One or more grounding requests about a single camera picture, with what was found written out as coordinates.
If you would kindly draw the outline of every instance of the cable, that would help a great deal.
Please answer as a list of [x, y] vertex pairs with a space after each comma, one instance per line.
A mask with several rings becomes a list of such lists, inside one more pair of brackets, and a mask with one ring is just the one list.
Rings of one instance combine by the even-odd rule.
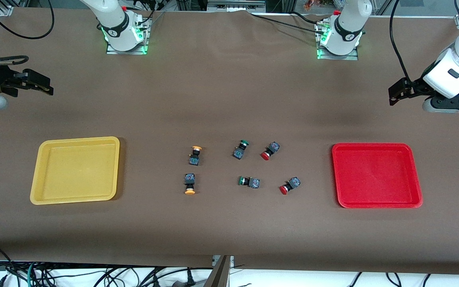
[[296, 11], [291, 11], [291, 12], [288, 13], [288, 14], [295, 14], [295, 15], [299, 16], [302, 20], [304, 20], [304, 21], [306, 21], [306, 22], [308, 22], [308, 23], [316, 24], [316, 21], [311, 21], [311, 20], [309, 20], [308, 18], [305, 18], [304, 15], [302, 15], [302, 14], [296, 12]]
[[353, 279], [352, 281], [352, 284], [350, 284], [348, 287], [354, 287], [355, 286], [355, 283], [357, 283], [357, 280], [359, 279], [359, 277], [362, 275], [362, 272], [359, 272], [357, 273], [357, 275], [355, 276], [355, 278]]
[[212, 269], [212, 268], [195, 267], [195, 268], [186, 268], [186, 269], [179, 269], [179, 270], [171, 271], [171, 272], [168, 272], [166, 274], [162, 274], [161, 276], [158, 276], [157, 279], [154, 279], [154, 280], [148, 282], [144, 287], [148, 287], [149, 285], [153, 284], [155, 281], [159, 281], [159, 279], [164, 277], [164, 276], [168, 276], [168, 275], [171, 275], [171, 274], [174, 274], [174, 273], [178, 273], [178, 272], [184, 272], [184, 271], [187, 271], [188, 269], [190, 269], [190, 270], [199, 270], [199, 269]]
[[386, 272], [387, 279], [389, 280], [390, 283], [395, 285], [396, 287], [401, 287], [401, 280], [399, 280], [398, 273], [394, 272], [394, 275], [396, 276], [396, 279], [398, 280], [398, 283], [394, 282], [392, 279], [390, 279], [388, 272]]
[[153, 275], [153, 287], [161, 287], [161, 285], [159, 284], [159, 280], [157, 279], [157, 275], [156, 274]]
[[3, 278], [0, 279], [0, 287], [3, 287], [5, 285], [6, 277], [8, 277], [8, 274], [3, 276]]
[[422, 282], [422, 287], [426, 287], [426, 281], [428, 281], [428, 278], [431, 276], [431, 274], [426, 274], [426, 277], [424, 278]]
[[123, 271], [121, 271], [120, 273], [118, 273], [118, 274], [117, 274], [116, 276], [114, 276], [114, 277], [109, 276], [109, 278], [111, 278], [111, 281], [109, 281], [109, 283], [107, 284], [107, 286], [110, 286], [111, 283], [114, 282], [114, 280], [117, 279], [118, 276], [120, 276], [122, 273], [128, 271], [129, 269], [131, 269], [131, 268], [125, 268]]
[[286, 26], [290, 26], [290, 27], [293, 27], [293, 28], [301, 29], [301, 30], [304, 30], [304, 31], [311, 31], [311, 32], [313, 32], [315, 34], [323, 34], [322, 31], [315, 31], [315, 30], [311, 30], [311, 29], [295, 26], [295, 25], [288, 24], [288, 23], [285, 23], [285, 22], [281, 22], [281, 21], [277, 21], [277, 20], [274, 20], [274, 19], [266, 18], [266, 17], [260, 16], [260, 15], [255, 15], [255, 14], [251, 14], [251, 15], [253, 15], [254, 17], [257, 17], [257, 18], [262, 18], [262, 19], [265, 19], [265, 20], [269, 20], [269, 21], [276, 22], [276, 23], [279, 23], [279, 24], [283, 24], [283, 25], [286, 25]]
[[408, 76], [408, 73], [405, 68], [405, 64], [403, 63], [403, 59], [401, 58], [401, 55], [399, 54], [398, 48], [396, 47], [396, 43], [394, 42], [394, 36], [393, 36], [393, 31], [392, 31], [392, 22], [394, 18], [394, 13], [396, 12], [396, 8], [398, 7], [399, 0], [396, 0], [394, 2], [394, 6], [392, 8], [392, 12], [390, 13], [390, 20], [389, 20], [389, 37], [390, 37], [390, 43], [392, 44], [392, 47], [394, 49], [394, 53], [396, 53], [396, 56], [398, 57], [399, 64], [401, 65], [401, 69], [403, 70], [403, 73], [405, 74], [405, 78], [410, 84], [410, 86], [414, 86], [412, 83], [412, 80], [410, 80], [410, 77]]
[[280, 4], [281, 2], [282, 2], [282, 0], [277, 1], [277, 4], [274, 6], [274, 8], [272, 8], [272, 10], [270, 10], [270, 13], [274, 13], [275, 8], [277, 8], [277, 6], [279, 6], [279, 4]]
[[76, 275], [50, 276], [49, 279], [64, 278], [64, 277], [78, 277], [78, 276], [91, 275], [91, 274], [100, 273], [100, 272], [105, 272], [105, 271], [95, 271], [95, 272], [84, 273], [84, 274], [76, 274]]
[[31, 263], [27, 269], [27, 287], [31, 287], [31, 270], [33, 269], [33, 264]]
[[93, 287], [97, 287], [97, 285], [102, 282], [107, 276], [109, 276], [109, 274], [111, 274], [112, 272], [114, 272], [116, 270], [116, 268], [112, 268], [111, 270], [109, 271], [106, 271], [104, 273], [104, 275], [102, 275], [98, 280], [97, 282], [95, 282], [95, 285], [93, 285]]
[[0, 57], [0, 62], [5, 62], [5, 61], [12, 61], [11, 63], [0, 63], [0, 65], [20, 65], [24, 64], [29, 60], [28, 56], [25, 55], [19, 55], [19, 56], [9, 56], [9, 57]]
[[155, 276], [158, 272], [164, 270], [164, 267], [155, 267], [148, 275], [143, 279], [143, 281], [137, 286], [137, 287], [142, 287], [144, 284], [153, 276]]
[[194, 279], [192, 278], [192, 272], [191, 272], [191, 269], [187, 269], [187, 283], [186, 283], [187, 287], [192, 287], [194, 285], [196, 285], [196, 281], [194, 281]]
[[139, 283], [140, 283], [140, 281], [141, 281], [141, 280], [139, 279], [139, 275], [138, 275], [137, 272], [134, 270], [134, 268], [131, 268], [131, 270], [132, 270], [132, 272], [134, 272], [135, 276], [137, 277], [137, 285], [136, 285], [136, 286], [138, 286]]
[[148, 15], [147, 18], [145, 18], [145, 19], [142, 20], [141, 22], [138, 22], [137, 24], [140, 25], [140, 24], [142, 24], [142, 23], [147, 22], [148, 20], [150, 20], [150, 18], [153, 17], [153, 13], [154, 13], [154, 11], [152, 11], [152, 12], [150, 13], [150, 15]]
[[15, 36], [18, 36], [20, 38], [24, 38], [24, 39], [28, 39], [28, 40], [38, 40], [38, 39], [42, 39], [42, 38], [45, 38], [47, 35], [51, 34], [51, 31], [53, 30], [54, 28], [54, 11], [53, 11], [53, 5], [51, 4], [51, 0], [47, 0], [47, 2], [49, 2], [49, 8], [51, 9], [51, 27], [49, 28], [49, 31], [47, 31], [45, 34], [43, 34], [42, 36], [37, 36], [37, 37], [29, 37], [29, 36], [24, 36], [24, 35], [20, 35], [18, 33], [15, 33], [14, 31], [12, 31], [10, 28], [6, 27], [5, 24], [1, 23], [0, 21], [0, 25], [1, 27], [5, 28], [5, 30], [9, 31], [10, 33], [14, 34]]
[[[8, 255], [5, 253], [5, 251], [2, 251], [2, 249], [0, 249], [0, 253], [3, 255], [3, 257], [8, 261], [8, 263], [10, 264], [10, 266], [15, 270], [15, 273], [17, 273], [17, 267], [15, 267], [13, 261], [8, 257]], [[17, 279], [17, 284], [18, 284], [18, 287], [20, 287], [20, 280], [19, 278]]]
[[148, 27], [148, 28], [151, 28], [151, 26], [153, 26], [153, 24], [155, 24], [161, 17], [162, 15], [166, 14], [165, 12], [162, 12], [158, 17], [157, 19], [155, 19], [154, 21], [151, 22], [151, 25]]

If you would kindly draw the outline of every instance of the white floor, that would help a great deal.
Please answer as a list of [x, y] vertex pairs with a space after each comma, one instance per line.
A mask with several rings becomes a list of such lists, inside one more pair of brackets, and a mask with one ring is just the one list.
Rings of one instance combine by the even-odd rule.
[[[179, 268], [168, 268], [160, 274], [170, 272]], [[140, 278], [144, 278], [151, 268], [136, 269]], [[64, 269], [53, 271], [53, 276], [83, 274], [93, 271], [100, 273], [72, 277], [58, 278], [56, 280], [58, 287], [91, 287], [102, 276], [104, 269]], [[259, 270], [259, 269], [232, 269], [229, 278], [229, 287], [242, 287], [250, 283], [249, 287], [348, 287], [356, 276], [356, 272], [320, 272], [320, 271], [283, 271], [283, 270]], [[6, 274], [0, 271], [0, 279]], [[193, 270], [193, 279], [202, 284], [210, 274], [210, 270]], [[426, 274], [400, 273], [402, 287], [421, 287]], [[137, 277], [132, 271], [127, 271], [120, 276], [125, 281], [127, 287], [137, 285]], [[186, 272], [179, 272], [166, 276], [160, 280], [161, 287], [170, 287], [175, 281], [186, 282]], [[21, 280], [23, 287], [27, 282]], [[433, 274], [426, 283], [426, 287], [455, 287], [459, 286], [459, 275], [440, 275]], [[17, 287], [15, 276], [8, 276], [5, 287]], [[385, 276], [385, 273], [366, 273], [364, 272], [355, 287], [394, 287]]]

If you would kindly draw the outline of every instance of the table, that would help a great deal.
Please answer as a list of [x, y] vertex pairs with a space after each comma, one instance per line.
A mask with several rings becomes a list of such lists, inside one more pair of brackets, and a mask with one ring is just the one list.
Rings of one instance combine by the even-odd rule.
[[[0, 247], [13, 259], [206, 266], [213, 254], [233, 254], [255, 269], [459, 273], [459, 114], [426, 113], [422, 98], [388, 105], [402, 77], [388, 18], [370, 18], [359, 61], [330, 61], [316, 59], [309, 32], [247, 12], [167, 13], [146, 56], [106, 55], [89, 10], [55, 14], [41, 40], [0, 27], [0, 56], [28, 55], [15, 68], [55, 88], [21, 91], [0, 111]], [[49, 17], [15, 9], [4, 21], [39, 34]], [[448, 18], [395, 20], [413, 78], [458, 34]], [[116, 198], [31, 204], [39, 145], [94, 136], [124, 143]], [[239, 161], [231, 153], [241, 139], [250, 146]], [[272, 141], [281, 150], [265, 162], [259, 154]], [[410, 145], [423, 206], [340, 207], [337, 142]], [[200, 167], [187, 164], [192, 145], [204, 147]], [[186, 196], [191, 172], [199, 194]], [[241, 175], [262, 186], [239, 187]], [[293, 176], [302, 185], [283, 196], [277, 187]]]

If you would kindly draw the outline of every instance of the black cable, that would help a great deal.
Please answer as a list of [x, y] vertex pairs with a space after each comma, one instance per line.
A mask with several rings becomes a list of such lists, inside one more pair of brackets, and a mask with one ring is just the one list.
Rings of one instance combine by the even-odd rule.
[[359, 277], [362, 275], [362, 272], [359, 272], [357, 273], [357, 275], [355, 276], [355, 278], [353, 279], [352, 281], [352, 284], [350, 284], [348, 287], [354, 287], [355, 286], [355, 283], [357, 283], [357, 280], [359, 279]]
[[109, 287], [109, 286], [111, 285], [111, 283], [114, 282], [114, 280], [118, 278], [118, 276], [120, 276], [122, 273], [128, 271], [129, 269], [130, 269], [130, 268], [125, 268], [123, 271], [121, 271], [120, 273], [116, 274], [114, 277], [111, 277], [111, 276], [110, 276], [111, 281], [109, 281], [109, 283], [107, 284], [107, 286]]
[[164, 267], [155, 267], [155, 269], [153, 269], [150, 273], [148, 273], [148, 275], [143, 279], [143, 281], [137, 286], [137, 287], [143, 287], [145, 285], [145, 283], [150, 279], [152, 278], [153, 276], [155, 276], [158, 272], [164, 270], [165, 268]]
[[187, 287], [192, 287], [194, 285], [196, 285], [196, 282], [194, 281], [193, 277], [192, 277], [192, 272], [191, 272], [191, 269], [187, 269], [187, 283], [186, 283]]
[[5, 285], [5, 280], [6, 280], [6, 277], [8, 277], [8, 274], [3, 276], [3, 278], [1, 278], [0, 280], [0, 287], [3, 287]]
[[426, 277], [424, 278], [422, 282], [422, 287], [426, 287], [426, 281], [428, 281], [428, 278], [431, 276], [431, 274], [426, 274]]
[[388, 272], [386, 272], [387, 279], [389, 280], [390, 283], [395, 285], [396, 287], [401, 287], [401, 280], [399, 280], [398, 273], [394, 272], [394, 275], [396, 276], [396, 279], [398, 280], [398, 283], [394, 282], [392, 279], [390, 279]]
[[45, 38], [47, 35], [49, 35], [51, 33], [51, 31], [53, 30], [54, 28], [54, 11], [53, 11], [53, 5], [51, 4], [51, 0], [47, 0], [47, 2], [49, 2], [49, 8], [51, 9], [51, 27], [49, 28], [49, 31], [47, 31], [45, 34], [43, 34], [42, 36], [37, 36], [37, 37], [29, 37], [29, 36], [24, 36], [24, 35], [20, 35], [18, 33], [15, 33], [14, 31], [12, 31], [10, 28], [6, 27], [5, 24], [1, 23], [0, 21], [0, 25], [1, 27], [5, 28], [5, 30], [9, 31], [10, 33], [14, 34], [15, 36], [18, 36], [20, 38], [24, 38], [24, 39], [28, 39], [28, 40], [38, 40], [38, 39], [42, 39], [42, 38]]
[[118, 285], [118, 282], [117, 282], [117, 280], [118, 280], [118, 281], [122, 282], [122, 283], [124, 284], [124, 287], [125, 287], [125, 286], [126, 286], [125, 281], [123, 281], [123, 280], [120, 279], [120, 278], [117, 278], [117, 276], [119, 276], [120, 274], [121, 274], [121, 272], [118, 273], [118, 275], [116, 275], [116, 276], [114, 276], [114, 277], [108, 275], [108, 276], [107, 276], [107, 280], [108, 280], [109, 283], [108, 283], [107, 285], [106, 285], [106, 284], [104, 284], [104, 285], [105, 285], [106, 287], [110, 287], [111, 284], [114, 283], [114, 284], [116, 285], [116, 287], [120, 287], [120, 286]]
[[316, 24], [316, 21], [311, 21], [311, 20], [309, 20], [308, 18], [305, 18], [304, 15], [302, 15], [302, 14], [296, 12], [296, 11], [291, 11], [291, 12], [288, 13], [288, 14], [295, 14], [295, 15], [299, 16], [302, 20], [304, 20], [304, 21], [306, 21], [306, 22], [308, 22], [308, 23]]
[[47, 281], [47, 284], [51, 287], [55, 287], [56, 286], [56, 278], [54, 278], [53, 276], [51, 276], [51, 272], [47, 269], [43, 269], [42, 270], [42, 278], [45, 278], [45, 281]]
[[[17, 267], [15, 267], [15, 264], [13, 263], [13, 261], [8, 257], [8, 255], [5, 253], [5, 251], [2, 251], [0, 249], [0, 253], [4, 256], [4, 258], [8, 261], [8, 263], [11, 265], [11, 267], [15, 270], [15, 272], [17, 272]], [[17, 278], [17, 284], [18, 284], [18, 287], [20, 287], [20, 280], [19, 278]]]
[[262, 19], [265, 19], [265, 20], [269, 20], [269, 21], [276, 22], [276, 23], [279, 23], [279, 24], [283, 24], [283, 25], [286, 25], [286, 26], [290, 26], [290, 27], [293, 27], [293, 28], [301, 29], [301, 30], [304, 30], [304, 31], [311, 31], [311, 32], [313, 32], [315, 34], [323, 34], [322, 31], [315, 31], [315, 30], [311, 30], [311, 29], [295, 26], [295, 25], [288, 24], [288, 23], [285, 23], [285, 22], [281, 22], [281, 21], [277, 21], [277, 20], [274, 20], [274, 19], [266, 18], [266, 17], [260, 16], [260, 15], [255, 15], [255, 14], [251, 14], [251, 15], [253, 15], [254, 17], [257, 17], [257, 18], [262, 18]]
[[157, 279], [157, 275], [156, 274], [153, 275], [153, 287], [161, 287], [161, 285], [159, 284], [159, 280]]
[[100, 272], [105, 272], [105, 271], [94, 271], [90, 273], [84, 273], [84, 274], [77, 274], [77, 275], [61, 275], [61, 276], [50, 276], [51, 273], [50, 271], [46, 271], [47, 274], [49, 275], [49, 279], [57, 279], [57, 278], [63, 278], [63, 277], [78, 277], [78, 276], [85, 276], [85, 275], [91, 275], [95, 273], [100, 273]]
[[139, 283], [141, 282], [141, 280], [139, 279], [139, 275], [137, 274], [137, 272], [134, 270], [134, 268], [131, 268], [132, 272], [134, 272], [135, 276], [137, 277], [137, 285], [136, 287], [139, 285]]
[[102, 282], [109, 274], [111, 274], [112, 272], [114, 272], [116, 270], [116, 268], [112, 268], [110, 269], [109, 271], [106, 271], [104, 272], [104, 275], [102, 275], [98, 280], [97, 282], [95, 282], [95, 285], [93, 285], [93, 287], [97, 287], [97, 285]]
[[186, 269], [179, 269], [179, 270], [175, 270], [175, 271], [171, 271], [171, 272], [168, 272], [166, 274], [162, 274], [161, 276], [158, 276], [157, 279], [154, 279], [150, 282], [148, 282], [144, 287], [148, 287], [149, 285], [153, 284], [155, 281], [159, 281], [160, 278], [164, 277], [164, 276], [168, 276], [168, 275], [171, 275], [171, 274], [174, 274], [174, 273], [178, 273], [178, 272], [184, 272], [184, 271], [187, 271], [188, 269], [190, 270], [199, 270], [199, 269], [212, 269], [212, 268], [208, 268], [208, 267], [195, 267], [195, 268], [186, 268]]
[[9, 56], [9, 57], [0, 57], [0, 62], [8, 62], [12, 61], [11, 64], [9, 63], [0, 63], [0, 65], [7, 66], [7, 65], [20, 65], [28, 62], [29, 57], [26, 55], [19, 55], [19, 56]]
[[142, 23], [147, 22], [148, 20], [150, 20], [150, 19], [153, 17], [153, 12], [154, 12], [154, 11], [152, 11], [152, 12], [150, 13], [150, 15], [148, 15], [147, 18], [145, 18], [145, 19], [142, 20], [141, 22], [138, 22], [137, 24], [140, 25], [140, 24], [142, 24]]
[[392, 47], [394, 49], [394, 53], [396, 53], [396, 56], [398, 57], [399, 64], [401, 65], [401, 69], [403, 70], [403, 73], [405, 74], [405, 78], [410, 84], [410, 86], [414, 86], [412, 83], [412, 80], [410, 80], [410, 77], [408, 76], [408, 73], [405, 68], [405, 64], [403, 63], [403, 59], [401, 58], [401, 55], [399, 54], [398, 48], [396, 47], [396, 43], [394, 42], [394, 36], [393, 36], [393, 31], [392, 31], [392, 22], [394, 18], [394, 13], [396, 12], [396, 8], [398, 7], [399, 0], [396, 0], [394, 2], [394, 6], [392, 8], [392, 12], [390, 13], [390, 20], [389, 20], [389, 37], [390, 37], [390, 43], [392, 44]]

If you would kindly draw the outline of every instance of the power cord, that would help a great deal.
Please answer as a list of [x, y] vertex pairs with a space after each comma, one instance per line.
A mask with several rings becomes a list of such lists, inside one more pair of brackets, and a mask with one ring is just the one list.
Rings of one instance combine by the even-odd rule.
[[3, 276], [3, 278], [1, 278], [1, 280], [0, 280], [0, 287], [3, 287], [3, 285], [5, 285], [5, 280], [6, 280], [6, 277], [7, 277], [7, 276], [8, 276], [8, 274], [5, 275], [5, 276]]
[[357, 273], [357, 275], [355, 276], [355, 278], [353, 279], [352, 283], [348, 286], [348, 287], [354, 287], [355, 286], [355, 283], [357, 283], [357, 280], [359, 279], [359, 277], [362, 275], [362, 272], [359, 272]]
[[305, 18], [304, 15], [302, 15], [302, 14], [296, 12], [296, 11], [291, 11], [291, 12], [288, 13], [288, 14], [295, 14], [295, 15], [299, 16], [302, 20], [304, 20], [304, 21], [306, 21], [306, 22], [308, 22], [308, 23], [310, 23], [310, 24], [316, 24], [316, 21], [311, 21], [311, 20], [309, 20], [308, 18]]
[[140, 25], [140, 24], [143, 24], [143, 23], [147, 22], [148, 20], [150, 20], [153, 17], [153, 13], [154, 13], [154, 11], [152, 11], [150, 13], [150, 15], [148, 15], [147, 18], [144, 18], [144, 20], [142, 20], [141, 22], [138, 22], [137, 24]]
[[392, 24], [393, 24], [393, 19], [394, 19], [394, 13], [396, 12], [396, 8], [398, 7], [399, 0], [396, 0], [394, 2], [394, 6], [392, 7], [392, 11], [390, 13], [390, 19], [389, 19], [389, 37], [390, 37], [390, 43], [392, 44], [392, 47], [394, 49], [394, 53], [396, 53], [396, 56], [398, 57], [399, 64], [401, 65], [401, 69], [403, 70], [403, 73], [405, 74], [405, 78], [410, 84], [410, 86], [414, 86], [412, 83], [412, 80], [410, 80], [410, 77], [408, 76], [408, 72], [406, 71], [405, 64], [403, 63], [403, 59], [401, 58], [401, 55], [399, 54], [398, 48], [396, 47], [396, 43], [394, 42], [394, 35], [392, 31]]
[[315, 34], [323, 34], [322, 31], [315, 31], [315, 30], [299, 27], [299, 26], [296, 26], [296, 25], [292, 25], [292, 24], [288, 24], [288, 23], [285, 23], [285, 22], [277, 21], [277, 20], [274, 20], [274, 19], [266, 18], [266, 17], [260, 16], [260, 15], [255, 15], [255, 14], [251, 14], [251, 15], [253, 15], [254, 17], [262, 18], [262, 19], [265, 19], [265, 20], [268, 20], [268, 21], [271, 21], [271, 22], [275, 22], [275, 23], [278, 23], [278, 24], [290, 26], [290, 27], [301, 29], [301, 30], [304, 30], [304, 31], [310, 31], [310, 32], [313, 32]]
[[[14, 270], [14, 272], [15, 272], [16, 274], [18, 274], [18, 273], [17, 273], [17, 271], [18, 271], [17, 267], [15, 266], [15, 264], [13, 263], [13, 261], [8, 257], [8, 255], [5, 253], [5, 251], [2, 251], [2, 250], [0, 249], [0, 253], [1, 253], [2, 256], [8, 261], [8, 263], [10, 264], [10, 266], [12, 267], [12, 269]], [[20, 280], [19, 280], [19, 278], [17, 279], [17, 284], [18, 284], [18, 287], [20, 287]]]
[[387, 279], [389, 280], [390, 283], [395, 285], [396, 287], [401, 287], [401, 280], [399, 280], [398, 273], [394, 272], [394, 275], [396, 276], [396, 279], [398, 280], [398, 283], [394, 282], [392, 279], [390, 279], [388, 272], [386, 273]]
[[192, 272], [190, 269], [187, 269], [187, 285], [186, 286], [192, 287], [194, 285], [196, 285], [196, 282], [194, 281], [194, 279], [192, 279]]
[[426, 277], [424, 278], [422, 282], [422, 287], [426, 287], [426, 281], [428, 281], [428, 278], [431, 276], [431, 274], [426, 274]]
[[157, 279], [157, 274], [153, 275], [153, 287], [161, 287], [159, 280]]
[[51, 27], [49, 28], [49, 31], [47, 31], [45, 34], [43, 34], [42, 36], [37, 36], [37, 37], [29, 37], [29, 36], [24, 36], [24, 35], [20, 35], [14, 31], [12, 31], [10, 28], [6, 27], [5, 24], [1, 23], [0, 21], [0, 25], [1, 27], [5, 28], [7, 31], [9, 31], [10, 33], [14, 34], [15, 36], [18, 36], [20, 38], [24, 38], [24, 39], [28, 39], [28, 40], [38, 40], [38, 39], [42, 39], [42, 38], [45, 38], [47, 35], [51, 34], [51, 31], [53, 30], [54, 28], [54, 11], [53, 11], [53, 5], [51, 4], [51, 0], [47, 0], [47, 2], [49, 2], [49, 7], [51, 8]]
[[186, 268], [186, 269], [179, 269], [179, 270], [171, 271], [171, 272], [168, 272], [166, 274], [162, 274], [161, 276], [158, 276], [157, 279], [154, 279], [153, 281], [148, 282], [147, 284], [144, 285], [144, 287], [148, 287], [149, 285], [155, 283], [156, 281], [158, 281], [159, 279], [161, 279], [164, 276], [168, 276], [168, 275], [171, 275], [171, 274], [174, 274], [174, 273], [178, 273], [178, 272], [184, 272], [184, 271], [187, 271], [188, 269], [190, 269], [190, 270], [198, 270], [198, 269], [208, 269], [208, 270], [210, 270], [212, 268], [195, 267], [195, 268]]

